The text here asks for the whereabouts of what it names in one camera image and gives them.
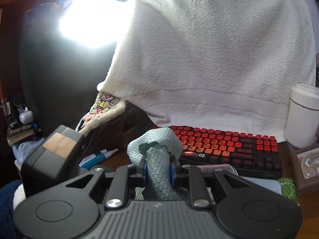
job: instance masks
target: mechanical keyboard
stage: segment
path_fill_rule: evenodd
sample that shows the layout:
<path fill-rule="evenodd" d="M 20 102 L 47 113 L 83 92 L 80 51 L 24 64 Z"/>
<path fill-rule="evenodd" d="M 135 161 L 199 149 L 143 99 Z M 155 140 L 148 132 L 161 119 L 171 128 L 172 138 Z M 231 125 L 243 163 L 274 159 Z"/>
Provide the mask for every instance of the mechanical keyboard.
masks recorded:
<path fill-rule="evenodd" d="M 267 179 L 282 176 L 282 163 L 274 136 L 188 126 L 170 128 L 184 147 L 178 160 L 180 164 L 230 164 L 238 175 Z"/>

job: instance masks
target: tan tape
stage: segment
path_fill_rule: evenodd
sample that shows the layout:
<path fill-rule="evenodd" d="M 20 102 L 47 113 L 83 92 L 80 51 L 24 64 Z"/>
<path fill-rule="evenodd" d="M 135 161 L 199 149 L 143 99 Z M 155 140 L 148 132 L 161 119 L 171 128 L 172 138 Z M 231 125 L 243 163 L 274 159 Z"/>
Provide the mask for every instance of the tan tape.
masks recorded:
<path fill-rule="evenodd" d="M 63 158 L 68 157 L 72 149 L 76 145 L 76 141 L 68 138 L 60 133 L 55 133 L 50 139 L 45 142 L 42 147 L 61 156 Z"/>

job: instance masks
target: towel fold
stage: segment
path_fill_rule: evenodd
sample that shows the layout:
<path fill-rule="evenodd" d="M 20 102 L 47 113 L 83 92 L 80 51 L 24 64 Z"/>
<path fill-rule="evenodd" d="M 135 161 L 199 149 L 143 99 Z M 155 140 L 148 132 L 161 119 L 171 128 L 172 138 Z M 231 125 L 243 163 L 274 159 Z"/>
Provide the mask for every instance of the towel fold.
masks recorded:
<path fill-rule="evenodd" d="M 130 24 L 100 92 L 158 126 L 188 125 L 284 140 L 290 88 L 314 84 L 304 0 L 129 0 Z"/>

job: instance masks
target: blue fabric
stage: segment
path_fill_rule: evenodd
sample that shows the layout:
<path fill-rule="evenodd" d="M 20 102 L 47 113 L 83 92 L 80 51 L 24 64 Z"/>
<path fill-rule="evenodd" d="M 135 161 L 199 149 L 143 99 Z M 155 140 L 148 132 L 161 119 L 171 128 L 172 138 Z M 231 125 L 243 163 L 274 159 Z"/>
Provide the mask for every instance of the blue fabric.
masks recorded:
<path fill-rule="evenodd" d="M 30 140 L 22 143 L 13 144 L 12 151 L 13 154 L 20 165 L 27 159 L 27 157 L 44 141 L 44 138 L 39 138 L 35 140 Z"/>
<path fill-rule="evenodd" d="M 13 197 L 20 180 L 8 183 L 0 189 L 0 239 L 20 239 L 13 225 Z"/>

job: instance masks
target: white bottle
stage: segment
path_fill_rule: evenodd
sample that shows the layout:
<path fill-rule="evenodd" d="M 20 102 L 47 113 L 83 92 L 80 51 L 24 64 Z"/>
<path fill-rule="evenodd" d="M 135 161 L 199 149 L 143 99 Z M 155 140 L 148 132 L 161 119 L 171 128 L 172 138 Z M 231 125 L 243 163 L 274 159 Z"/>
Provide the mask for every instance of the white bottle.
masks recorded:
<path fill-rule="evenodd" d="M 298 83 L 292 87 L 290 98 L 284 137 L 295 147 L 310 146 L 319 125 L 319 88 Z"/>

